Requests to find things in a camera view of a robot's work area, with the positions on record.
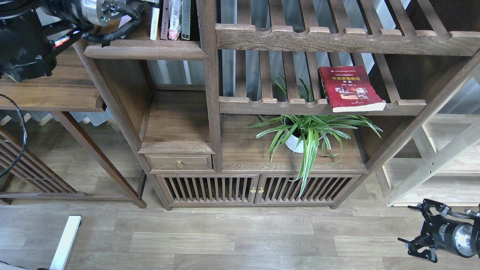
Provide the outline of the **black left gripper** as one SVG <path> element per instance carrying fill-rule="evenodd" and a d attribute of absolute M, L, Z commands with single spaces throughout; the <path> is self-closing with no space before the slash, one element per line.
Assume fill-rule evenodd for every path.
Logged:
<path fill-rule="evenodd" d="M 106 26 L 111 20 L 116 20 L 125 15 L 125 12 L 114 7 L 121 3 L 136 11 L 141 12 L 144 9 L 144 2 L 152 8 L 161 9 L 162 0 L 81 0 L 82 17 L 89 23 Z"/>

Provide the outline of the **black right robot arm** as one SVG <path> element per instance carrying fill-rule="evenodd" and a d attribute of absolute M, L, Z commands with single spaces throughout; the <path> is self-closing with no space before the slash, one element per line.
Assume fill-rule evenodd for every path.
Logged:
<path fill-rule="evenodd" d="M 479 212 L 454 212 L 448 205 L 427 198 L 409 208 L 421 212 L 425 219 L 421 234 L 414 240 L 398 238 L 406 244 L 410 256 L 437 263 L 437 249 L 463 258 L 479 255 Z"/>

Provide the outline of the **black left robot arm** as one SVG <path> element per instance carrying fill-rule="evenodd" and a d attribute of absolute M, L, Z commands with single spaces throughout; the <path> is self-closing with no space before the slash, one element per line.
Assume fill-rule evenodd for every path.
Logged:
<path fill-rule="evenodd" d="M 81 38 L 108 46 L 141 23 L 143 0 L 2 0 L 1 74 L 19 83 L 51 76 Z"/>

